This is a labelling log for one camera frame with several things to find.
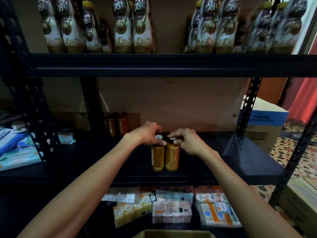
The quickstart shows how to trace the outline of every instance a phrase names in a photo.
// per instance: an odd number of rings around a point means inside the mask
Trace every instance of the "golden beverage can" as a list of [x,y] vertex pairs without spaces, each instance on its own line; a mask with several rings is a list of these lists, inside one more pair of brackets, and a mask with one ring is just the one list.
[[128,133],[128,128],[126,125],[126,114],[125,113],[118,113],[118,126],[120,135],[123,137],[126,133]]
[[108,113],[107,114],[107,122],[109,126],[109,132],[110,136],[114,137],[116,136],[116,124],[115,124],[115,119],[114,119],[115,114],[114,113]]
[[176,138],[169,138],[166,145],[165,152],[165,167],[168,171],[175,171],[179,164],[180,146],[174,144]]
[[[156,135],[155,138],[162,139],[162,135]],[[151,146],[151,164],[152,169],[161,172],[164,169],[164,145],[153,144]]]

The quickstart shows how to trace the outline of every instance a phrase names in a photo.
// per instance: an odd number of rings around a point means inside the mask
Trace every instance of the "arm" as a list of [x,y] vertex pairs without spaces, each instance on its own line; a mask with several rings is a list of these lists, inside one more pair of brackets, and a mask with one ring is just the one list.
[[51,200],[18,238],[75,237],[130,153],[142,143],[166,145],[165,141],[154,137],[156,131],[162,132],[161,127],[147,122],[126,134],[109,153]]
[[179,129],[168,135],[177,136],[183,136],[184,141],[175,140],[175,144],[180,144],[189,154],[199,156],[210,168],[249,237],[301,237],[222,160],[217,151],[205,144],[194,130]]

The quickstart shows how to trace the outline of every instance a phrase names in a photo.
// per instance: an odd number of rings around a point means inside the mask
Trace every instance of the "shelving unit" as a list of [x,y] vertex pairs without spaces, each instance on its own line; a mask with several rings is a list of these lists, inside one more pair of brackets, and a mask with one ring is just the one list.
[[[270,200],[272,206],[277,203],[281,190],[317,129],[315,111],[285,169],[244,137],[261,77],[315,77],[317,56],[32,54],[26,45],[11,0],[0,0],[0,18],[5,23],[4,26],[0,25],[0,76],[10,89],[27,128],[35,134],[32,139],[34,143],[39,143],[36,148],[45,161],[0,172],[1,186],[53,184],[62,187],[118,143],[119,139],[106,135],[95,77],[254,77],[248,88],[248,101],[244,102],[236,132],[208,132],[199,135],[249,185],[277,185]],[[89,134],[78,134],[76,143],[61,146],[56,135],[58,124],[45,100],[41,77],[80,78],[94,138]],[[152,171],[149,156],[149,147],[138,147],[123,165],[112,186],[218,184],[201,160],[185,152],[181,153],[182,162],[176,172]],[[178,228],[199,229],[199,225],[183,225]],[[151,226],[144,225],[140,230],[145,228]],[[116,232],[120,234],[124,231],[118,229]]]

